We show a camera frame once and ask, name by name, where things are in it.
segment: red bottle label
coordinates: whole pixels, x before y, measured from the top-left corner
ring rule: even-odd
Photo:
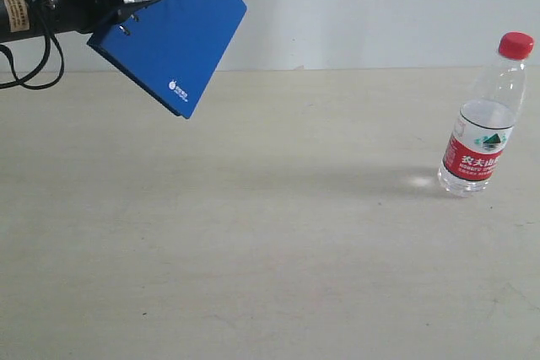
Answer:
[[[446,169],[464,180],[483,181],[493,174],[512,128],[491,129],[457,119],[446,148]]]

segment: white wall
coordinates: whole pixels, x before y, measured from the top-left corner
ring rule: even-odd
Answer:
[[[506,31],[523,30],[540,40],[540,0],[246,3],[246,19],[219,69],[471,66],[486,62]],[[111,69],[84,45],[85,36],[61,40],[68,69]],[[19,70],[37,63],[41,47],[41,40],[13,45]],[[532,63],[539,62],[537,52]]]

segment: label sticker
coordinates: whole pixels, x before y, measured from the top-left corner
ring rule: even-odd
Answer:
[[[462,116],[456,120],[446,148],[446,169],[464,180],[483,181],[491,177],[512,133],[512,127],[490,129],[477,126]]]
[[[3,0],[9,16],[9,27],[12,33],[30,30],[28,9],[24,0]]]

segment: black cable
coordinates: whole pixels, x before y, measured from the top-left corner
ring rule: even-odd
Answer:
[[[8,62],[9,62],[9,67],[11,68],[11,73],[13,74],[13,77],[15,78],[15,80],[12,82],[0,83],[0,89],[10,89],[17,86],[22,86],[23,88],[29,89],[29,90],[48,89],[54,86],[55,84],[57,84],[58,82],[60,82],[60,80],[62,80],[62,77],[64,75],[65,61],[64,61],[64,54],[62,51],[62,47],[60,46],[60,43],[58,42],[58,39],[56,38],[53,30],[51,30],[51,27],[46,22],[46,18],[41,11],[42,0],[35,0],[35,1],[25,0],[25,1],[28,4],[29,12],[34,14],[41,28],[41,31],[43,32],[43,38],[45,40],[45,50],[43,53],[43,57],[41,58],[41,61],[38,64],[38,66],[34,70],[32,70],[32,72],[28,73],[22,78],[19,78],[15,70],[15,62],[14,62],[13,53],[8,47],[0,44],[0,52],[2,52],[2,54],[5,57],[7,57]],[[58,53],[60,54],[60,59],[61,59],[60,71],[58,73],[57,78],[45,84],[40,84],[40,85],[27,84],[31,79],[35,78],[43,70],[45,65],[49,62],[49,59],[51,57],[51,41],[57,48]]]

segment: white logo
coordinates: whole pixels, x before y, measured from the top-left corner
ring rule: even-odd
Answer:
[[[176,84],[175,80],[171,80],[169,82],[169,89],[175,92],[178,97],[180,97],[182,100],[184,100],[187,103],[187,93],[181,89],[180,86]]]

